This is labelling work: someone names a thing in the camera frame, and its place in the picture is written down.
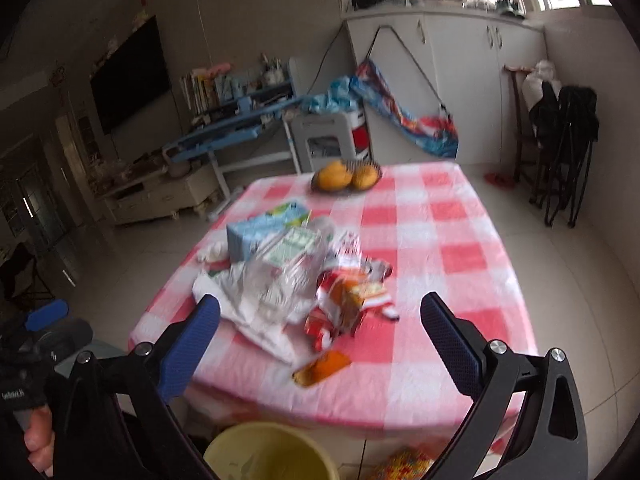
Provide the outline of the person's left hand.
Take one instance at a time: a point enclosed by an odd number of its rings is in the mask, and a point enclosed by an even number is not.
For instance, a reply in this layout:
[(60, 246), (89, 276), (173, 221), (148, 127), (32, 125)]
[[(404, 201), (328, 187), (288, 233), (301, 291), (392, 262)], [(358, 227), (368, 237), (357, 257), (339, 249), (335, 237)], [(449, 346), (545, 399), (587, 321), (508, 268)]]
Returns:
[(36, 471), (53, 477), (54, 432), (50, 408), (40, 406), (30, 413), (24, 441), (28, 459)]

